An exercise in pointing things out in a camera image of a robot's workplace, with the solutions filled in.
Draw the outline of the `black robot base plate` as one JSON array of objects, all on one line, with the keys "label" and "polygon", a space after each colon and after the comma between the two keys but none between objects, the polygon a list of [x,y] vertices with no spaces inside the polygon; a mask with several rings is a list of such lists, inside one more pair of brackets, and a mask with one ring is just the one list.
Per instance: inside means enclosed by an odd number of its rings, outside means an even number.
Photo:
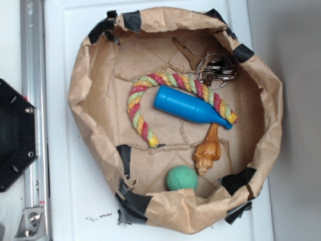
[{"label": "black robot base plate", "polygon": [[35,120],[35,107],[1,79],[1,193],[37,157]]}]

